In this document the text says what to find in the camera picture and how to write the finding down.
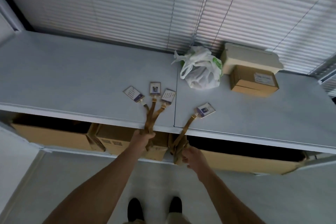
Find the shoe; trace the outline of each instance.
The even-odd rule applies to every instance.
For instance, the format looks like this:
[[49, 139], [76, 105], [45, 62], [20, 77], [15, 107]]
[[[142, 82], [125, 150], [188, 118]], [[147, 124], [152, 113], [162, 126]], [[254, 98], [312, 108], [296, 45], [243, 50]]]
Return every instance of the shoe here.
[[174, 197], [170, 202], [169, 213], [182, 213], [182, 201], [179, 197]]
[[133, 222], [136, 219], [145, 221], [140, 201], [137, 198], [132, 198], [131, 201], [129, 201], [127, 208], [127, 218], [129, 222]]

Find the khaki pants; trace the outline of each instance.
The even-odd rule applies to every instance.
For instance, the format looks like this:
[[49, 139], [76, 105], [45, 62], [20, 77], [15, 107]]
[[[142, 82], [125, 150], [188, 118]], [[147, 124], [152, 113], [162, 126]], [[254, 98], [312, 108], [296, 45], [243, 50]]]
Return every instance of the khaki pants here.
[[[126, 222], [124, 224], [146, 224], [146, 222], [142, 220], [135, 220], [133, 222]], [[166, 224], [191, 224], [186, 217], [183, 216], [182, 213], [169, 213]]]

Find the id badge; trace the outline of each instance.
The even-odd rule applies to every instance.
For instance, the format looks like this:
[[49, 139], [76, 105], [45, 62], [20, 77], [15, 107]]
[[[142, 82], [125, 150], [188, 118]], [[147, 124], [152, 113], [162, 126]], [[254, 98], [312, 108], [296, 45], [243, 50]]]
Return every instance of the id badge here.
[[149, 86], [149, 95], [151, 97], [161, 96], [161, 82], [151, 82]]
[[144, 99], [144, 95], [136, 90], [133, 86], [129, 86], [127, 89], [123, 91], [130, 99], [132, 99], [135, 103], [139, 103], [142, 99]]
[[204, 105], [197, 107], [196, 111], [201, 116], [201, 118], [204, 118], [205, 116], [214, 113], [216, 110], [209, 103], [205, 103]]
[[175, 91], [166, 89], [165, 93], [163, 93], [163, 96], [161, 98], [161, 102], [166, 103], [167, 105], [171, 105], [175, 95], [176, 95]]

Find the forearm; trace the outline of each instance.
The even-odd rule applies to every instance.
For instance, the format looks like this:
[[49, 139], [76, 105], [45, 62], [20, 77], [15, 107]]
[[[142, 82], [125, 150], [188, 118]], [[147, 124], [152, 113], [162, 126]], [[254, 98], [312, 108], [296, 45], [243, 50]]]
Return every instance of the forearm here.
[[207, 189], [222, 223], [264, 224], [253, 211], [229, 190], [214, 171], [205, 171], [199, 179]]
[[69, 194], [49, 215], [50, 223], [107, 223], [141, 152], [127, 148]]

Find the white plastic bag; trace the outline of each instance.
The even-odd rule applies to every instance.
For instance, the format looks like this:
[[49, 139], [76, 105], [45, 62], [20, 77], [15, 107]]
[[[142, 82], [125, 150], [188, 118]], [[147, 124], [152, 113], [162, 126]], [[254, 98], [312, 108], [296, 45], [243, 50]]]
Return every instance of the white plastic bag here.
[[184, 61], [180, 78], [185, 79], [190, 88], [205, 90], [219, 86], [222, 62], [211, 55], [207, 48], [192, 46], [184, 56], [178, 55], [175, 51], [174, 58], [173, 63]]

